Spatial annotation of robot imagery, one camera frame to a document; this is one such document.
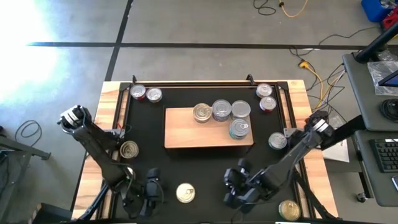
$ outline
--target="keyboard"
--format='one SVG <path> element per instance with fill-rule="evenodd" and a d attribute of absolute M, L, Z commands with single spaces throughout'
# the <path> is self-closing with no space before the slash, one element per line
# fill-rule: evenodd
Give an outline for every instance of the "keyboard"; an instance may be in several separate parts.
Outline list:
<path fill-rule="evenodd" d="M 398 139 L 369 141 L 381 172 L 398 172 Z"/>

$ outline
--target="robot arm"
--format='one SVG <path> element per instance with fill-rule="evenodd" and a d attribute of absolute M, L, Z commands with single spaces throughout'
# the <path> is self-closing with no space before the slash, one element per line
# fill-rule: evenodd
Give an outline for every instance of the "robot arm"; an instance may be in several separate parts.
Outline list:
<path fill-rule="evenodd" d="M 250 166 L 242 159 L 238 163 L 240 172 L 228 169 L 224 182 L 230 192 L 224 198 L 225 204 L 248 213 L 259 200 L 270 200 L 283 186 L 290 184 L 295 165 L 310 150 L 333 135 L 334 129 L 325 120 L 321 111 L 311 115 L 307 119 L 305 131 L 294 134 L 294 140 L 299 139 L 294 147 L 278 163 L 261 169 L 254 176 L 249 175 Z"/>
<path fill-rule="evenodd" d="M 101 167 L 104 181 L 114 193 L 120 194 L 123 208 L 131 218 L 137 217 L 138 213 L 142 216 L 150 216 L 158 197 L 158 186 L 153 184 L 153 180 L 158 181 L 160 171 L 151 169 L 147 175 L 146 185 L 139 184 L 127 165 L 115 163 L 106 152 L 106 150 L 118 149 L 121 143 L 119 136 L 115 132 L 104 132 L 91 119 L 87 108 L 76 105 L 62 113 L 57 124 L 65 133 L 72 135 L 76 141 L 80 142 Z M 101 199 L 97 198 L 95 202 L 98 203 Z"/>

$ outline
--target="wooden board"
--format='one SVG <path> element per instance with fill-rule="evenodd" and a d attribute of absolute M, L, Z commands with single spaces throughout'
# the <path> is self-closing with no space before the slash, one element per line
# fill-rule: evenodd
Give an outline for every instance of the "wooden board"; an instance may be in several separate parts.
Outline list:
<path fill-rule="evenodd" d="M 251 146 L 253 134 L 242 140 L 229 135 L 231 118 L 225 122 L 217 122 L 213 118 L 206 123 L 198 123 L 193 118 L 193 108 L 167 108 L 165 114 L 164 147 L 218 147 L 218 146 Z"/>
<path fill-rule="evenodd" d="M 305 91 L 305 85 L 303 80 L 256 80 L 257 82 L 287 82 L 289 85 L 290 99 L 292 100 L 293 112 L 295 121 L 298 128 L 302 128 L 305 124 L 305 119 L 311 115 L 310 103 L 308 101 L 307 92 Z M 228 83 L 230 81 L 214 81 L 215 83 Z M 178 82 L 183 85 L 189 82 Z M 104 82 L 103 89 L 101 92 L 101 98 L 99 99 L 98 110 L 96 114 L 96 124 L 103 129 L 111 129 L 113 123 L 114 112 L 116 108 L 116 102 L 118 100 L 120 82 Z M 284 95 L 282 97 L 282 104 L 286 123 L 290 126 L 291 122 L 289 119 L 289 112 L 287 109 L 287 103 Z M 126 98 L 123 98 L 121 120 L 123 120 L 124 105 L 126 104 Z M 325 162 L 323 155 L 320 150 L 312 150 L 304 157 L 305 167 L 307 170 L 307 177 L 315 196 L 319 199 L 321 204 L 334 216 L 338 216 L 336 204 L 333 198 L 333 192 L 331 191 L 328 173 L 326 171 Z M 81 177 L 80 185 L 78 186 L 78 195 L 76 198 L 75 207 L 73 210 L 73 218 L 78 218 L 85 209 L 95 199 L 95 196 L 100 191 L 102 182 L 101 169 L 93 161 L 88 158 L 83 168 L 83 175 Z M 300 191 L 302 207 L 305 210 L 305 216 L 308 217 L 308 208 L 304 193 Z M 104 206 L 103 218 L 107 217 L 108 204 Z"/>

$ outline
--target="concrete floor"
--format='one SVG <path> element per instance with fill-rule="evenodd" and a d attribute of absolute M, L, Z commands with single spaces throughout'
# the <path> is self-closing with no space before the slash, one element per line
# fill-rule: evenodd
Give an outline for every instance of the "concrete floor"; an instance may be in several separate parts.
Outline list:
<path fill-rule="evenodd" d="M 59 114 L 81 104 L 94 113 L 112 48 L 24 47 L 27 42 L 114 42 L 127 0 L 34 1 L 22 8 L 14 3 L 14 24 L 6 26 L 13 41 L 3 54 L 0 83 L 0 124 L 13 136 L 28 119 L 42 126 L 37 148 L 52 153 L 49 161 L 32 159 L 10 221 L 26 219 L 39 202 L 69 209 L 78 181 L 83 148 L 55 124 Z M 291 14 L 301 1 L 286 1 Z M 260 16 L 247 0 L 135 0 L 123 42 L 201 42 L 239 44 L 318 44 L 328 35 L 350 35 L 376 26 L 367 21 L 360 0 L 312 0 L 296 19 L 287 18 L 276 0 L 273 16 Z M 371 29 L 352 39 L 333 37 L 330 45 L 366 45 L 379 31 Z M 305 57 L 326 78 L 347 50 L 316 50 Z M 136 49 L 121 48 L 112 80 L 235 80 L 252 74 L 256 79 L 314 79 L 299 69 L 299 59 L 288 50 L 245 49 Z M 346 118 L 359 114 L 347 77 L 346 89 L 331 104 Z M 319 95 L 318 87 L 309 94 Z M 310 99 L 311 105 L 317 101 Z M 347 220 L 395 223 L 396 208 L 382 208 L 374 200 L 358 203 L 362 191 L 355 174 L 331 173 L 330 181 L 340 216 Z"/>

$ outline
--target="paper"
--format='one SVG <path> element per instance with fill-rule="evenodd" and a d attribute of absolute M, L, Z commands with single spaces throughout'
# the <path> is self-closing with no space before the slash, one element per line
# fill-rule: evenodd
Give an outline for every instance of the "paper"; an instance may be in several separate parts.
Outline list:
<path fill-rule="evenodd" d="M 322 151 L 323 158 L 335 161 L 349 162 L 347 140 L 343 140 L 334 146 Z"/>

